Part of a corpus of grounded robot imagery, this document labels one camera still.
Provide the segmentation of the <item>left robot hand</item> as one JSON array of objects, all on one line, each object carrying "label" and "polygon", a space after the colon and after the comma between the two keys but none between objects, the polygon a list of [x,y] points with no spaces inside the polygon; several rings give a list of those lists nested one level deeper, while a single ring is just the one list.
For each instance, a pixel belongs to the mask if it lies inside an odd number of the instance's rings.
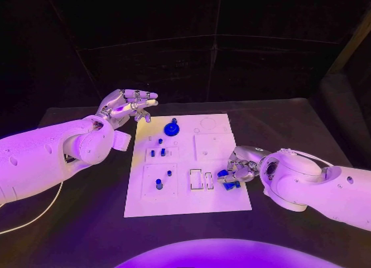
[{"label": "left robot hand", "polygon": [[130,117],[134,121],[143,118],[150,123],[146,107],[157,105],[157,94],[134,89],[115,89],[103,99],[95,115],[105,119],[113,129],[120,128]]}]

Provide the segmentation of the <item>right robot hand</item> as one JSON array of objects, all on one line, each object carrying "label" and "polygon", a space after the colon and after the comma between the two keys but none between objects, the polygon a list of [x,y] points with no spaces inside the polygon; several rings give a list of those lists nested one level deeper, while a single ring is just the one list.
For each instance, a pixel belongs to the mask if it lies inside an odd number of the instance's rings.
[{"label": "right robot hand", "polygon": [[260,174],[263,159],[270,151],[254,146],[237,146],[229,155],[227,168],[218,172],[218,182],[245,183]]}]

